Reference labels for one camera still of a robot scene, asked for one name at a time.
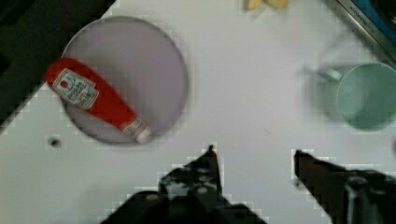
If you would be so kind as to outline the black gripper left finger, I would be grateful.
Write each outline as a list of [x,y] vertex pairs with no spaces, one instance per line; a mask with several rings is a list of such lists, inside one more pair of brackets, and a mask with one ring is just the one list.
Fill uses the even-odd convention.
[[188,202],[199,189],[222,193],[219,161],[215,146],[209,145],[203,155],[173,169],[158,184],[159,193],[169,202]]

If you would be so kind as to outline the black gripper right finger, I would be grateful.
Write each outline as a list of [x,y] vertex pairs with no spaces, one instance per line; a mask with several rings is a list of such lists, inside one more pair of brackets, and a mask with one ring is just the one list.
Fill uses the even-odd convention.
[[396,224],[395,178],[376,170],[348,170],[298,150],[294,173],[332,224]]

